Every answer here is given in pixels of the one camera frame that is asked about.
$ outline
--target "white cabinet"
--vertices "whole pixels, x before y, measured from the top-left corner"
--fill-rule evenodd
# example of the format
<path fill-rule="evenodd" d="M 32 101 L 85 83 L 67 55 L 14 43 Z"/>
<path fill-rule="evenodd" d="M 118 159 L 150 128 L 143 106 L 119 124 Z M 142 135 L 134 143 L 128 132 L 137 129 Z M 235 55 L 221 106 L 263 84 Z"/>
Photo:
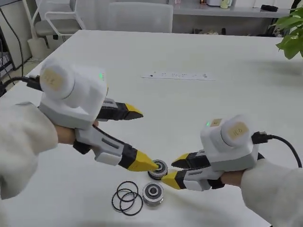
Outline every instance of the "white cabinet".
<path fill-rule="evenodd" d="M 235 7 L 254 7 L 255 0 L 236 0 Z"/>
<path fill-rule="evenodd" d="M 291 9 L 294 0 L 275 0 L 274 6 L 280 9 Z"/>
<path fill-rule="evenodd" d="M 262 5 L 270 5 L 273 6 L 275 0 L 256 0 L 254 4 L 254 8 L 261 8 Z"/>

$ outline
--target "floor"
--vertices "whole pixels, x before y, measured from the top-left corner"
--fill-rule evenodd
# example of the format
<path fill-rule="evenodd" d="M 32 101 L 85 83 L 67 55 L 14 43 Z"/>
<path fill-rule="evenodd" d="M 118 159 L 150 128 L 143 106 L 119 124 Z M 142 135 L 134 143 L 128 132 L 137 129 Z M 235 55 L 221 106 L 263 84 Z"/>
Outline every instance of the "floor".
<path fill-rule="evenodd" d="M 39 62 L 26 62 L 24 64 L 24 76 L 27 75 L 33 68 L 35 68 L 37 65 L 39 64 Z M 17 69 L 16 71 L 10 71 L 9 72 L 10 77 L 20 77 L 21 76 L 21 67 L 19 69 Z M 3 82 L 7 81 L 9 79 L 9 76 L 6 75 L 3 78 Z M 10 84 L 7 87 L 7 90 L 10 90 L 14 85 Z"/>

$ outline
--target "hand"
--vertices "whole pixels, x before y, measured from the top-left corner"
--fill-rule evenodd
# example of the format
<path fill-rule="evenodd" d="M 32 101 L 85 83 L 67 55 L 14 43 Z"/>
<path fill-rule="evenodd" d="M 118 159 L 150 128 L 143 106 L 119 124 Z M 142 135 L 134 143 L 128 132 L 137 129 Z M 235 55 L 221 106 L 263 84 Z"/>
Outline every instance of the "hand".
<path fill-rule="evenodd" d="M 58 143 L 62 144 L 71 144 L 73 145 L 76 140 L 75 130 L 65 128 L 59 125 L 55 125 L 57 134 L 58 134 Z"/>
<path fill-rule="evenodd" d="M 258 160 L 264 159 L 264 156 L 258 153 Z M 237 187 L 241 187 L 241 180 L 245 170 L 236 172 L 226 172 L 221 176 L 223 184 L 229 184 Z"/>

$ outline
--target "bearing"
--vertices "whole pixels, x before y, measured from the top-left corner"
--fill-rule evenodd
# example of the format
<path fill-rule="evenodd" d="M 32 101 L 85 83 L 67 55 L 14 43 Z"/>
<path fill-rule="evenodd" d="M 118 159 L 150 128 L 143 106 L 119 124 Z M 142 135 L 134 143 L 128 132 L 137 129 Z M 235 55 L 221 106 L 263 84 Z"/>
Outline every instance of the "bearing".
<path fill-rule="evenodd" d="M 151 179 L 160 181 L 162 177 L 167 175 L 168 167 L 166 163 L 163 162 L 162 160 L 157 159 L 154 160 L 153 162 L 156 163 L 159 168 L 154 171 L 148 171 L 148 175 L 150 176 Z"/>
<path fill-rule="evenodd" d="M 155 207 L 162 203 L 164 198 L 164 189 L 158 183 L 148 183 L 143 188 L 143 201 L 146 205 Z"/>

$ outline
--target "gripper jaw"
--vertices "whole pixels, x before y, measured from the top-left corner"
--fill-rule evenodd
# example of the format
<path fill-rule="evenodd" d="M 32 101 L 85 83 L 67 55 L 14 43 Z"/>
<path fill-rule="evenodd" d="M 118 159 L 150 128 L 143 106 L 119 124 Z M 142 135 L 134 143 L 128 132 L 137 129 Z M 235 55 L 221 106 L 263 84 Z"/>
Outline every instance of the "gripper jaw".
<path fill-rule="evenodd" d="M 130 104 L 116 103 L 113 99 L 106 98 L 97 121 L 108 120 L 133 120 L 143 117 L 143 114 Z"/>
<path fill-rule="evenodd" d="M 88 130 L 76 129 L 74 148 L 82 154 L 91 149 L 95 153 L 95 160 L 109 165 L 119 165 L 127 170 L 143 172 L 158 168 L 146 154 L 124 143 L 96 126 Z"/>
<path fill-rule="evenodd" d="M 220 180 L 223 171 L 212 169 L 204 150 L 183 154 L 171 165 L 184 169 L 162 178 L 162 182 L 175 189 L 205 191 L 224 187 Z"/>
<path fill-rule="evenodd" d="M 182 169 L 197 169 L 209 167 L 210 163 L 204 150 L 200 150 L 198 152 L 181 155 L 171 165 Z"/>
<path fill-rule="evenodd" d="M 211 166 L 206 168 L 181 170 L 170 173 L 162 178 L 162 182 L 175 189 L 205 191 L 223 188 L 220 177 L 223 171 L 213 171 Z"/>

